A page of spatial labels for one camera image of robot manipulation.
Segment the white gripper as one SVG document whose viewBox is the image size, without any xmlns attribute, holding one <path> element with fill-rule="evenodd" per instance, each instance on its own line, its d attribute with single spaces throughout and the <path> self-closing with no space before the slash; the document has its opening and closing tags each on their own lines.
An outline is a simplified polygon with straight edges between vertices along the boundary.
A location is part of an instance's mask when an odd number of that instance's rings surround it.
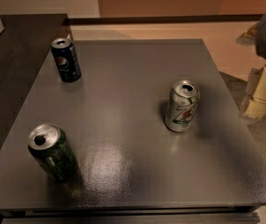
<svg viewBox="0 0 266 224">
<path fill-rule="evenodd" d="M 251 25 L 240 34 L 236 43 L 249 46 L 254 45 L 258 33 L 259 23 Z M 241 102 L 240 119 L 246 125 L 261 120 L 266 115 L 266 64 L 261 68 L 253 68 L 248 76 L 245 97 Z"/>
</svg>

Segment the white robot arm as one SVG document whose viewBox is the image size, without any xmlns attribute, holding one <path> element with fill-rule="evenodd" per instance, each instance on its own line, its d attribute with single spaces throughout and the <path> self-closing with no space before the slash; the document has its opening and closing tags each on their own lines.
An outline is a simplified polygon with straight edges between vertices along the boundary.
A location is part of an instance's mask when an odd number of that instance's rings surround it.
<svg viewBox="0 0 266 224">
<path fill-rule="evenodd" d="M 266 13 L 237 38 L 241 45 L 254 45 L 259 57 L 266 61 Z M 240 106 L 240 119 L 250 125 L 266 115 L 266 64 L 252 68 L 248 76 L 245 97 Z"/>
</svg>

